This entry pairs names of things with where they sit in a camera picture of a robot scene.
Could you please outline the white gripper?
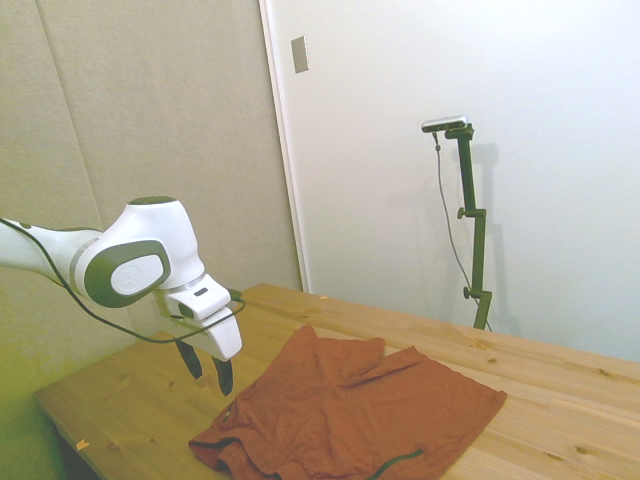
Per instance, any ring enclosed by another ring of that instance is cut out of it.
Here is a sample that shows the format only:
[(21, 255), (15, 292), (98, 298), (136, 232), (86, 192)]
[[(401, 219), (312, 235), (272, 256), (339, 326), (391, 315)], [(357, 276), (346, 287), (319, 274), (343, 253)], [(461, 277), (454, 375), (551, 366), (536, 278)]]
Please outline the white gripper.
[(203, 374), (196, 347), (213, 356), (220, 391), (228, 396), (234, 387), (230, 359), (242, 348), (235, 315), (227, 306), (229, 294), (155, 292), (153, 300), (165, 331), (182, 337), (184, 342), (176, 341), (176, 346), (192, 377), (199, 379)]

